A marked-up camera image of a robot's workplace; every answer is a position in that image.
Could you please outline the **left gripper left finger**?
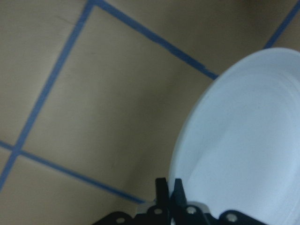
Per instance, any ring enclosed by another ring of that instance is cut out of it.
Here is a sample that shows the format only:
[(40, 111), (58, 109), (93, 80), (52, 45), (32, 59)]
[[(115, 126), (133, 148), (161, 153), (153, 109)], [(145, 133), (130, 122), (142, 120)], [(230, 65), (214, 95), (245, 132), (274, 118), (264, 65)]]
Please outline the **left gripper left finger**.
[(112, 212), (94, 224), (96, 225), (170, 225), (169, 189), (165, 178), (155, 180), (156, 199), (147, 209), (134, 217), (121, 211)]

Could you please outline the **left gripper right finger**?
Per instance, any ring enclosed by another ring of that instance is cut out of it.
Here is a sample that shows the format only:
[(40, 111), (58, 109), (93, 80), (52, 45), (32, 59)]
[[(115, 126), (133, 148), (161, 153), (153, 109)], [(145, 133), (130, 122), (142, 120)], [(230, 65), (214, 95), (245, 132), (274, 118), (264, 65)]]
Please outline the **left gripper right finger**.
[(227, 210), (215, 218), (205, 206), (188, 203), (181, 179), (176, 179), (171, 195), (171, 214), (177, 225), (263, 225), (264, 223), (236, 210)]

